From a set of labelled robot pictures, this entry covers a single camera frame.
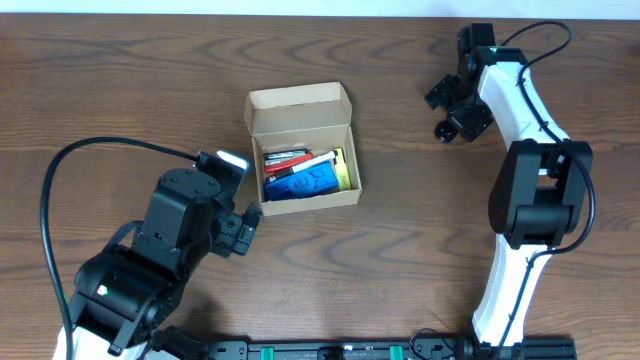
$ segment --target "red marker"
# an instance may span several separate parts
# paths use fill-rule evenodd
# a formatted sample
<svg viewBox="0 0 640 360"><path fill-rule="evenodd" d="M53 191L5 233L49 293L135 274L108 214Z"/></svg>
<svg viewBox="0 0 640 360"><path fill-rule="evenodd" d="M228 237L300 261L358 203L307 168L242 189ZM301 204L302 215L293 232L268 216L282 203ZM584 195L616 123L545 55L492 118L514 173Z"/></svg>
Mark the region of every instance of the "red marker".
<svg viewBox="0 0 640 360"><path fill-rule="evenodd" d="M313 158L312 154L304 154L302 156L298 156L296 158L293 158L291 160L287 160L287 161L283 161L283 162L279 162L277 164L273 164L273 165L269 165L269 166L265 166L264 167L264 172L267 173L267 175L271 175L273 173L276 173L278 171L282 171L282 170L286 170L294 165L298 165L301 164L307 160L311 160L311 158Z"/></svg>

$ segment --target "green tape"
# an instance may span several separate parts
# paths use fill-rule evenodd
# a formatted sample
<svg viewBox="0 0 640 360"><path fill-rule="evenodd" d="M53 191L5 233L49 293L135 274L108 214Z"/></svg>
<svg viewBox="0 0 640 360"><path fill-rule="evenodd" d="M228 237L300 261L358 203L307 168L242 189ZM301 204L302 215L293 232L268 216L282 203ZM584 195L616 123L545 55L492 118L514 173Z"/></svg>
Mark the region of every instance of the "green tape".
<svg viewBox="0 0 640 360"><path fill-rule="evenodd" d="M273 348L262 348L260 349L260 360L273 360L275 358L274 353Z"/></svg>
<svg viewBox="0 0 640 360"><path fill-rule="evenodd" d="M391 360L404 360L404 354L402 353L402 346L392 345L389 347L391 353Z"/></svg>

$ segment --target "cable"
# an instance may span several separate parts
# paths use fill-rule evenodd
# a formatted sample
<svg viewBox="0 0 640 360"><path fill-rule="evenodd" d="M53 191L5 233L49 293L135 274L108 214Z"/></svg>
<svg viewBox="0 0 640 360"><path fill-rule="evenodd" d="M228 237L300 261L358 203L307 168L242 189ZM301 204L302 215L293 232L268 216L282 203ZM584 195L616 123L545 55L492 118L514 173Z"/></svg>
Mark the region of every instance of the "cable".
<svg viewBox="0 0 640 360"><path fill-rule="evenodd" d="M580 160L580 158L569 148L567 147L566 143L564 141L562 141L556 134L553 133L553 131L549 130L548 127L548 123L545 122L542 119L542 116L540 116L540 113L538 112L538 110L536 109L536 107L533 105L533 102L531 101L531 99L529 98L529 95L527 94L526 89L524 88L524 72L531 67L531 65L537 63L538 61L547 58L555 53L557 53L558 51L564 49L567 45L569 45L569 43L571 42L571 40L573 39L573 31L571 30L571 28L569 26L567 26L564 23L561 23L559 21L540 21L534 24L531 24L527 27L524 27L518 31L516 31L513 35L509 36L507 38L507 40L505 40L502 43L502 46L505 46L509 43L509 41L511 41L513 38L515 38L516 36L522 34L523 32L533 29L535 27L538 26L542 26L542 25L556 25L559 26L561 28L563 28L564 30L567 31L568 34L568 38L567 40L560 46L558 46L557 48L541 55L538 56L537 58L527 62L522 69L520 69L520 72L518 73L518 87L520 88L520 92L522 93L522 97L524 98L524 101L527 103L527 106L529 107L529 109L531 110L531 112L533 113L533 116L536 118L536 120L538 121L538 124L540 125L540 128L547 134L549 135L549 137L551 139L553 139L553 141L555 141L560 148L568 155L569 159L576 164L576 166L578 167L578 170L580 171L580 175L582 175L582 178L584 179L585 182L585 187L587 190L587 197L589 199L589 215L587 217L587 222L584 226L584 229L582 230L582 233L580 234L580 236L578 237L578 239L576 239L576 241L574 241L571 245L564 247L564 248L560 248L560 249L548 249L545 251L541 251L539 253L535 253L533 256L531 256L531 259L528 260L527 262L527 271L525 272L524 278L522 279L522 284L520 285L520 290L518 291L518 296L516 298L516 302L514 304L513 307L513 311L511 312L511 314L509 315L509 321L507 322L507 326L505 328L505 331L502 335L502 338L500 339L500 343L496 349L496 351L493 352L493 355L490 357L492 359L495 359L497 356L499 356L500 351L502 350L502 348L504 347L504 343L507 339L507 336L509 335L509 331L511 330L511 326L513 325L513 321L515 320L516 317L516 313L518 312L518 308L520 307L520 302L522 301L522 297L524 295L524 289L527 286L527 281L529 280L529 276L531 274L531 270L533 269L533 265L534 262L536 261L536 259L538 259L541 256L546 256L546 255L560 255L560 254L566 254L570 251L575 250L576 248L578 248L580 245L582 245L582 243L586 240L587 236L589 236L589 233L591 232L591 229L593 228L593 223L595 221L595 217L596 217L596 195L595 195L595 189L593 188L593 182L591 181L591 176L589 175L589 171L587 171L586 167L584 166L584 164L582 163L582 161Z"/></svg>
<svg viewBox="0 0 640 360"><path fill-rule="evenodd" d="M451 352L453 352L453 354L448 355L448 356L444 356L442 359L449 359L451 357L454 357L456 354L456 350L453 348L453 346L449 345L449 342L447 342L447 339L444 338L444 336L442 336L442 334L440 334L440 332L436 329L432 329L432 328L422 328L418 331L416 331L415 333L413 333L413 335L411 336L411 339L409 339L409 347L411 348L411 351L413 351L413 353L420 358L421 360L431 360L431 358L426 358L424 356L422 356L422 354L420 354L418 351L416 351L413 347L413 343L416 340L416 337L418 335L420 335L420 333L425 332L425 331L431 331L432 333L438 335L438 337L440 338L440 341L442 341L442 343L449 348L449 350L451 350Z"/></svg>
<svg viewBox="0 0 640 360"><path fill-rule="evenodd" d="M60 152L56 154L53 160L51 160L49 168L47 169L47 173L44 176L44 182L42 184L42 196L40 198L40 232L42 233L42 245L44 247L44 256L47 259L47 268L49 269L49 275L51 276L53 289L56 293L56 298L58 299L60 313L62 314L62 322L64 324L65 337L67 341L67 360L73 360L73 329L71 325L71 315L69 314L69 307L67 305L67 300L64 297L62 282L60 281L60 276L58 275L58 268L56 266L56 260L53 256L53 249L51 247L51 238L49 235L49 197L51 194L51 185L53 184L53 176L55 175L56 169L58 168L58 165L60 164L62 159L71 151L77 148L98 143L120 143L139 146L146 149L159 151L165 154L179 156L191 161L198 160L197 156L192 156L181 151L122 137L94 137L76 141L73 144L67 145L64 149L60 150Z"/></svg>

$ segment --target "wooden surface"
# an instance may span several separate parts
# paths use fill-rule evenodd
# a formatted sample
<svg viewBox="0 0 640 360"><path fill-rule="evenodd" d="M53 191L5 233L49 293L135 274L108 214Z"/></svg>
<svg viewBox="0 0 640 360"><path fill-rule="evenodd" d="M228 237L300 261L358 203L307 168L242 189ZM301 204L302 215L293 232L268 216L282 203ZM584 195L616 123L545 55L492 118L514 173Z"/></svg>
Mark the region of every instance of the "wooden surface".
<svg viewBox="0 0 640 360"><path fill-rule="evenodd" d="M505 149L497 127L438 144L423 95L455 71L469 19L0 16L0 358L50 358L61 319L39 235L49 161L120 135L249 157L251 90L341 81L354 105L360 204L263 220L246 257L207 257L166 325L214 340L463 331L489 276L487 200ZM495 21L501 40L529 21ZM536 65L545 104L595 150L595 229L547 265L529 335L570 334L581 359L640 356L640 23L571 21L575 41ZM555 29L517 40L532 57ZM190 164L95 146L59 169L51 231L68 296L79 266L144 217L159 175ZM254 177L237 198L256 199ZM565 244L575 235L565 238Z"/></svg>

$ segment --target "box lid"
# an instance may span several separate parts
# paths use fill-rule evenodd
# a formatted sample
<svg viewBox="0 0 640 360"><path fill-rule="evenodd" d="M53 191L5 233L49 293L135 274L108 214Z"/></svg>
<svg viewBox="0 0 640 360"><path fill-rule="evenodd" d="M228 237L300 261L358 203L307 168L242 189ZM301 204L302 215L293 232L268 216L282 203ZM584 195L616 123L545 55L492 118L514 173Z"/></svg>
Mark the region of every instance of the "box lid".
<svg viewBox="0 0 640 360"><path fill-rule="evenodd" d="M351 124L351 103L339 82L252 91L244 121L252 136Z"/></svg>

